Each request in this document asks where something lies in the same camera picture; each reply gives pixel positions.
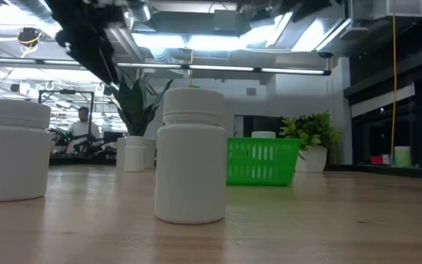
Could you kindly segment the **snake plant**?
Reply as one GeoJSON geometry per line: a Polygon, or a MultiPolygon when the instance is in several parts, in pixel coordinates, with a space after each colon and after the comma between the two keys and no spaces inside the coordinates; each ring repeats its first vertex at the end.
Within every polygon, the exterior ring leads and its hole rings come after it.
{"type": "Polygon", "coordinates": [[[133,86],[129,86],[125,77],[120,78],[119,87],[112,87],[112,94],[117,101],[117,111],[125,124],[130,136],[144,136],[148,125],[155,118],[164,94],[170,88],[173,79],[169,80],[164,90],[156,95],[155,100],[147,103],[143,80],[137,79],[133,86]]]}

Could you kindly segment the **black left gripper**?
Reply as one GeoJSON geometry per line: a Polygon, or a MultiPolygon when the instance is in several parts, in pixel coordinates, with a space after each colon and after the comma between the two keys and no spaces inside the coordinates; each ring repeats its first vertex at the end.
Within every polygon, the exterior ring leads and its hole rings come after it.
{"type": "Polygon", "coordinates": [[[57,43],[75,61],[97,76],[106,84],[119,83],[116,65],[113,61],[114,53],[102,51],[106,40],[104,29],[91,24],[66,26],[55,37],[57,43]]]}

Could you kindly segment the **white rounded plant pot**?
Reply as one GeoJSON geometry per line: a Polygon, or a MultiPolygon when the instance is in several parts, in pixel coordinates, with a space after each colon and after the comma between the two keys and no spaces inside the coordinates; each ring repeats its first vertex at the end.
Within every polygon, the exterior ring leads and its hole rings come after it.
{"type": "Polygon", "coordinates": [[[300,150],[298,153],[295,171],[301,173],[322,173],[326,162],[327,148],[307,145],[304,150],[300,150]]]}

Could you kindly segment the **background robot arms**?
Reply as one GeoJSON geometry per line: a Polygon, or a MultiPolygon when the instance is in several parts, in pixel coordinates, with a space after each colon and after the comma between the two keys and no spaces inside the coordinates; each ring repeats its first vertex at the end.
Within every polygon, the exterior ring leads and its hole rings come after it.
{"type": "Polygon", "coordinates": [[[116,154],[116,145],[103,138],[95,138],[90,133],[74,136],[60,128],[50,128],[51,155],[60,157],[95,157],[116,154]]]}

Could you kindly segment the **white cylindrical plant pot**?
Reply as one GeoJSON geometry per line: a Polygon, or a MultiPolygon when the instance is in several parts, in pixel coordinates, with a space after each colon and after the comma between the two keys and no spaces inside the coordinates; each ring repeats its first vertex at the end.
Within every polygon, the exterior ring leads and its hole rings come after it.
{"type": "MultiPolygon", "coordinates": [[[[124,159],[125,159],[126,138],[125,137],[118,138],[116,143],[117,143],[116,167],[117,169],[122,169],[124,166],[124,159]]],[[[144,151],[145,169],[154,169],[155,155],[156,155],[156,142],[154,139],[145,139],[144,146],[145,146],[145,151],[144,151]]]]}

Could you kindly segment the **person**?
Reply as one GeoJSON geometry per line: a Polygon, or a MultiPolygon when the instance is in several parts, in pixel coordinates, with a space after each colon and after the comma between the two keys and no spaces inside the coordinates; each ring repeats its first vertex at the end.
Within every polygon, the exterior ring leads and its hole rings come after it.
{"type": "Polygon", "coordinates": [[[94,122],[89,121],[89,109],[85,106],[80,107],[78,110],[78,121],[71,125],[69,132],[71,132],[74,139],[68,145],[67,154],[84,151],[82,146],[78,148],[75,148],[75,146],[85,142],[88,139],[86,137],[88,133],[94,139],[100,138],[99,128],[94,122]]]}

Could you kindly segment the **black metal frame rig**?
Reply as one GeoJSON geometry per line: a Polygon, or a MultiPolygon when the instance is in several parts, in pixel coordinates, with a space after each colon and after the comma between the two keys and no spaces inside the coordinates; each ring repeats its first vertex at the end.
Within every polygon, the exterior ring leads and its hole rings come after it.
{"type": "Polygon", "coordinates": [[[87,133],[80,136],[73,136],[73,139],[82,139],[85,138],[88,142],[93,142],[95,137],[92,135],[92,114],[95,101],[95,93],[90,91],[77,91],[75,89],[60,89],[60,90],[48,90],[42,89],[39,91],[38,103],[54,103],[55,105],[59,102],[59,99],[51,99],[52,95],[59,93],[64,97],[66,103],[70,103],[71,106],[74,106],[76,103],[85,103],[89,106],[88,110],[88,130],[87,133]]]}

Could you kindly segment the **white ceiling air unit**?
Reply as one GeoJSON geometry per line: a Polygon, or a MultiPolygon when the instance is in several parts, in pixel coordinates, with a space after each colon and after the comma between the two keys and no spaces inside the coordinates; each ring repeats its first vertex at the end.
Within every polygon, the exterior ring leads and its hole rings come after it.
{"type": "Polygon", "coordinates": [[[349,0],[354,18],[376,20],[393,15],[422,18],[422,0],[349,0]]]}

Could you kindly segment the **green plastic basket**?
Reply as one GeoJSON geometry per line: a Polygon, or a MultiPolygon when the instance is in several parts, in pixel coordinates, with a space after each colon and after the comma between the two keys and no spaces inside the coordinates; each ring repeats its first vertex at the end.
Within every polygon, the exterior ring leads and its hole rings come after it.
{"type": "Polygon", "coordinates": [[[227,148],[227,185],[291,185],[299,139],[229,138],[227,148]]]}

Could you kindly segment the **leafy green plant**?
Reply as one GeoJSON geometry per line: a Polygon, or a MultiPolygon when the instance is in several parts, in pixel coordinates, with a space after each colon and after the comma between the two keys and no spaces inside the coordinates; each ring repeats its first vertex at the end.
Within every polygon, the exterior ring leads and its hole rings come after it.
{"type": "Polygon", "coordinates": [[[282,119],[278,135],[285,139],[299,139],[299,157],[306,161],[303,155],[309,151],[324,150],[325,157],[330,151],[337,151],[338,142],[344,137],[331,123],[331,116],[327,112],[301,115],[299,117],[282,119]]]}

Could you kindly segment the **long ceiling light bar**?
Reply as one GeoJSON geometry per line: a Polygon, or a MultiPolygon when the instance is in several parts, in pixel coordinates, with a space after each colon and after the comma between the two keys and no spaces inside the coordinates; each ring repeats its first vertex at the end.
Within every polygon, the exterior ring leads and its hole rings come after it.
{"type": "MultiPolygon", "coordinates": [[[[281,68],[281,67],[243,67],[243,66],[219,66],[219,65],[189,65],[189,64],[159,64],[140,62],[120,62],[117,67],[130,67],[141,69],[161,69],[161,70],[214,70],[232,71],[243,73],[273,73],[308,76],[329,76],[330,70],[311,70],[302,68],[281,68]]],[[[54,60],[54,59],[23,59],[0,57],[0,67],[28,67],[28,68],[48,68],[70,70],[85,70],[86,68],[76,61],[54,60]]]]}

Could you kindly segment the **pale green cup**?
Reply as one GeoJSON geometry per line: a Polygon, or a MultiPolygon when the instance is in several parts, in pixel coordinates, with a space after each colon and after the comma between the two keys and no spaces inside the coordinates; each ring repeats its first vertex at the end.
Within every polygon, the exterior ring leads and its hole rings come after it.
{"type": "Polygon", "coordinates": [[[410,146],[395,146],[394,155],[397,167],[412,166],[410,146]]]}

